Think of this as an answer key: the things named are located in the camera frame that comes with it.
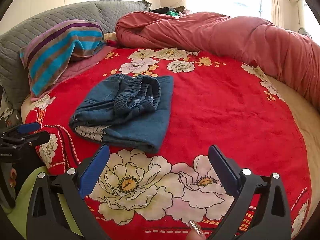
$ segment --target beige mattress sheet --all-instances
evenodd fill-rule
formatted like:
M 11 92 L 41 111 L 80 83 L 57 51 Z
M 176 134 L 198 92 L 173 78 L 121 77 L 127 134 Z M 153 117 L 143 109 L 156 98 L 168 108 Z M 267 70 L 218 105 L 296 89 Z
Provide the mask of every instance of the beige mattress sheet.
M 295 90 L 272 77 L 268 78 L 289 106 L 305 140 L 312 187 L 311 204 L 306 218 L 308 221 L 320 201 L 320 114 Z M 30 97 L 25 99 L 21 107 L 23 122 L 29 111 L 35 108 L 34 104 L 35 102 L 32 103 Z

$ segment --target red floral bed sheet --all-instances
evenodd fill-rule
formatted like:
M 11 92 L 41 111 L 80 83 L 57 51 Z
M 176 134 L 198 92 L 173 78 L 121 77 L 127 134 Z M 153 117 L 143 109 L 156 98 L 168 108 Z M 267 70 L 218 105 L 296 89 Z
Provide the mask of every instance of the red floral bed sheet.
M 261 69 L 228 57 L 175 48 L 114 49 L 97 65 L 59 84 L 34 104 L 26 119 L 50 133 L 38 152 L 51 174 L 77 167 L 99 147 L 73 133 L 68 121 L 90 89 L 115 73 L 172 75 L 174 91 L 160 151 L 151 155 L 110 147 L 110 160 L 85 198 L 113 240 L 128 235 L 184 239 L 189 220 L 198 221 L 206 236 L 211 234 L 233 201 L 208 161 L 212 144 L 255 174 L 280 174 L 291 207 L 292 237 L 297 235 L 311 196 L 302 135 Z M 247 230 L 255 204 L 239 233 Z

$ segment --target red blanket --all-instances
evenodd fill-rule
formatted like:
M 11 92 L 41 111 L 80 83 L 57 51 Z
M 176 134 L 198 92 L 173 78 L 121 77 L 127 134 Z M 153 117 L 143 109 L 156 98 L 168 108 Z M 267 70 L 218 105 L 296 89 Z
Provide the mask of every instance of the red blanket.
M 206 236 L 212 233 L 233 201 L 208 161 L 212 144 L 255 174 L 280 174 L 292 208 L 292 235 L 297 234 L 311 196 L 302 135 L 263 72 L 229 57 L 177 49 L 114 49 L 97 65 L 60 83 L 26 120 L 38 121 L 51 134 L 39 148 L 51 174 L 78 166 L 97 150 L 99 145 L 74 134 L 68 121 L 93 86 L 119 72 L 172 75 L 174 90 L 159 153 L 110 147 L 110 160 L 85 198 L 113 240 L 185 239 L 189 220 L 198 221 Z M 239 233 L 247 230 L 255 204 Z
M 308 36 L 284 30 L 258 17 L 201 12 L 181 18 L 134 12 L 116 25 L 129 48 L 208 51 L 249 65 L 287 84 L 320 110 L 320 47 Z

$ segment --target blue gripper pad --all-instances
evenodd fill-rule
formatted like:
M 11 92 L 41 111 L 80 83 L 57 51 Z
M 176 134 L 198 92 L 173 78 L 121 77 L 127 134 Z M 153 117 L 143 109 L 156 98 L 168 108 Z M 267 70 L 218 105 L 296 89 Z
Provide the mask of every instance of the blue gripper pad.
M 239 166 L 226 158 L 216 145 L 210 146 L 208 157 L 227 194 L 238 197 L 241 190 Z
M 109 158 L 109 147 L 107 145 L 103 145 L 80 178 L 78 193 L 82 199 L 91 194 Z
M 29 133 L 39 130 L 41 127 L 37 122 L 22 124 L 17 128 L 18 133 Z

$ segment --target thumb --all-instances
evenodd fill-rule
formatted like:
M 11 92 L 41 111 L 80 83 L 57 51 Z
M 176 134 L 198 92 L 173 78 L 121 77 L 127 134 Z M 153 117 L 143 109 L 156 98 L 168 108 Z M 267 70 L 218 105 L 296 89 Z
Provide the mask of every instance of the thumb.
M 187 234 L 186 240 L 205 240 L 205 239 L 207 239 L 206 236 L 204 235 L 203 231 L 201 230 L 200 225 L 197 222 L 190 220 L 188 224 L 192 230 Z

